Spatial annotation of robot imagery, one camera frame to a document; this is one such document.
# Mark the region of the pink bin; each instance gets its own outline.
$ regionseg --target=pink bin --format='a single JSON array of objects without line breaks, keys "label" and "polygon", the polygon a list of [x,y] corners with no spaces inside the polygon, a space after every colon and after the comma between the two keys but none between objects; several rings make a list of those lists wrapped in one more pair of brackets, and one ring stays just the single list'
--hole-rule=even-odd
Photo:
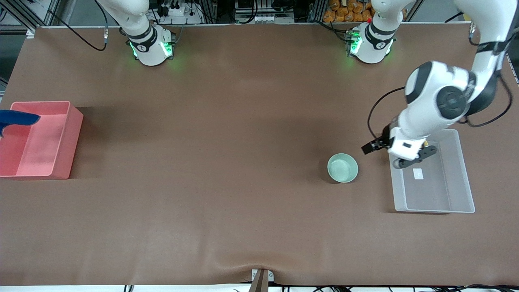
[{"label": "pink bin", "polygon": [[83,114],[69,101],[15,102],[11,109],[41,118],[32,126],[11,125],[4,129],[0,139],[0,177],[69,178]]}]

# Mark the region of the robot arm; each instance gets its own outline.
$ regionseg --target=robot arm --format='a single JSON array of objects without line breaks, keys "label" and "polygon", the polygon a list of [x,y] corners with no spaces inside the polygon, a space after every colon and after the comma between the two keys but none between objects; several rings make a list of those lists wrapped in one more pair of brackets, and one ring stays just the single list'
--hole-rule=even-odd
[{"label": "robot arm", "polygon": [[148,0],[98,0],[121,25],[130,39],[133,53],[147,66],[159,65],[173,56],[174,40],[169,30],[151,25],[146,13]]},{"label": "robot arm", "polygon": [[407,79],[407,108],[386,126],[383,135],[366,144],[365,154],[387,148],[406,161],[420,158],[432,133],[460,118],[485,109],[493,100],[508,41],[517,22],[517,0],[495,1],[498,15],[485,9],[486,0],[455,0],[480,28],[481,40],[470,71],[431,61]]}]

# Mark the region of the white device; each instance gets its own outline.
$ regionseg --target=white device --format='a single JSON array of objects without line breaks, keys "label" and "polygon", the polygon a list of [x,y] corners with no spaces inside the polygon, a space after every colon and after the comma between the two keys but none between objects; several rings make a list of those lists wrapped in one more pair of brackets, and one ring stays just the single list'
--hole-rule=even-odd
[{"label": "white device", "polygon": [[372,0],[376,13],[371,22],[353,28],[358,31],[354,43],[348,44],[349,53],[364,63],[374,64],[389,54],[393,36],[404,18],[402,9],[413,0]]},{"label": "white device", "polygon": [[470,71],[430,61],[415,69],[405,84],[407,108],[384,128],[381,137],[362,147],[365,154],[387,148],[395,166],[420,160],[432,133],[485,109],[492,102],[506,49],[519,18],[517,0],[454,0],[480,30],[480,44]]},{"label": "white device", "polygon": [[151,25],[146,17],[148,0],[98,2],[119,23],[130,40],[133,54],[141,63],[155,66],[173,56],[174,39],[171,31],[159,25]]}]

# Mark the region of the brown tabletop surface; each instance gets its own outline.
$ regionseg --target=brown tabletop surface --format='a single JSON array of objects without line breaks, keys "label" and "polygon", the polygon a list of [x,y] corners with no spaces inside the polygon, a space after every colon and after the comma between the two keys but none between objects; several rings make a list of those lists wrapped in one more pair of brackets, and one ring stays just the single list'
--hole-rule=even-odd
[{"label": "brown tabletop surface", "polygon": [[[518,105],[454,126],[474,214],[396,213],[387,152],[360,149],[371,106],[414,68],[471,67],[467,31],[403,25],[367,65],[318,25],[188,27],[150,68],[117,30],[97,52],[38,29],[2,108],[70,100],[85,119],[69,180],[0,181],[0,283],[233,283],[263,267],[292,285],[519,284]],[[499,87],[473,121],[506,103]],[[375,130],[404,108],[401,92],[384,100]],[[352,183],[327,176],[338,152],[359,163]]]}]

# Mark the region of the white sticker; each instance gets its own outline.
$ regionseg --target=white sticker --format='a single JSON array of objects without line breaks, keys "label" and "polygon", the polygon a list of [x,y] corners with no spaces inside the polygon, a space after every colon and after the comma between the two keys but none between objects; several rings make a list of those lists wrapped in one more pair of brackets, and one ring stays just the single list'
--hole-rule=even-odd
[{"label": "white sticker", "polygon": [[415,179],[424,179],[424,174],[421,171],[421,168],[413,168],[413,174],[415,175]]}]

